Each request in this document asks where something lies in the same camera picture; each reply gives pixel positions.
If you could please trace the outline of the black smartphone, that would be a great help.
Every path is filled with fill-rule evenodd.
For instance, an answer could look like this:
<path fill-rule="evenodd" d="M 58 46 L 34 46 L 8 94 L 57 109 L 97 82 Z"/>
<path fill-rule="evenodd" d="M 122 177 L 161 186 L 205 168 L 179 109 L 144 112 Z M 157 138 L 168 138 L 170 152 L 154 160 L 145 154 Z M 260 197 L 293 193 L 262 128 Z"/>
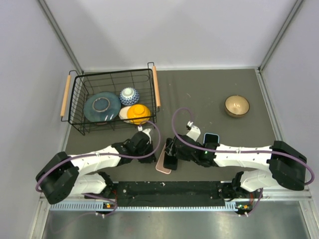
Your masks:
<path fill-rule="evenodd" d="M 178 159 L 175 156 L 174 140 L 167 138 L 164 149 L 164 162 L 163 166 L 166 169 L 176 170 L 178 165 Z"/>

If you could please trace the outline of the pink phone case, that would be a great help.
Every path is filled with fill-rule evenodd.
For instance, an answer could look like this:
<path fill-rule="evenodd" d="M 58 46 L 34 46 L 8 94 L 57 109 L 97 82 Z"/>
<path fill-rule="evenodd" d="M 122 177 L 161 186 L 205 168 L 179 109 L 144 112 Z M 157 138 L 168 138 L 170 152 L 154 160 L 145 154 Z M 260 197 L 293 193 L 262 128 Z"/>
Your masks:
<path fill-rule="evenodd" d="M 157 164 L 155 166 L 156 171 L 169 175 L 171 173 L 171 169 L 164 168 L 164 156 L 165 156 L 165 145 L 160 153 L 160 156 L 157 160 Z"/>

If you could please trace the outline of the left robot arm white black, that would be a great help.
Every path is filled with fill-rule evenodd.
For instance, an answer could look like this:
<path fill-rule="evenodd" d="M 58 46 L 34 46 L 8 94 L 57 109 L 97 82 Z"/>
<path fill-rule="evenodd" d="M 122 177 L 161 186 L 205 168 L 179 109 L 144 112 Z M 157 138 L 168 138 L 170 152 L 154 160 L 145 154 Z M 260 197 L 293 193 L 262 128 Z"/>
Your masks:
<path fill-rule="evenodd" d="M 55 154 L 37 174 L 36 189 L 52 205 L 80 194 L 106 198 L 112 194 L 113 181 L 102 171 L 104 168 L 122 166 L 133 160 L 152 163 L 155 159 L 151 129 L 148 128 L 124 142 L 88 154 L 67 155 L 64 151 Z"/>

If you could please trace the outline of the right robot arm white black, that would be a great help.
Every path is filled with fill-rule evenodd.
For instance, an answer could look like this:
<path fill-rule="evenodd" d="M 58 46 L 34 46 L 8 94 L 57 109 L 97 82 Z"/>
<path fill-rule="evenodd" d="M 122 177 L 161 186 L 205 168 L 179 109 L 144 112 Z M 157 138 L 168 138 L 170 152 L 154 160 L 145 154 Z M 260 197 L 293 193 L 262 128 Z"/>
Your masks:
<path fill-rule="evenodd" d="M 302 191 L 305 187 L 307 159 L 283 141 L 247 148 L 217 142 L 200 144 L 187 135 L 178 135 L 167 138 L 165 154 L 173 161 L 193 161 L 203 167 L 249 168 L 249 171 L 238 172 L 232 180 L 233 192 L 238 197 L 277 185 L 293 191 Z"/>

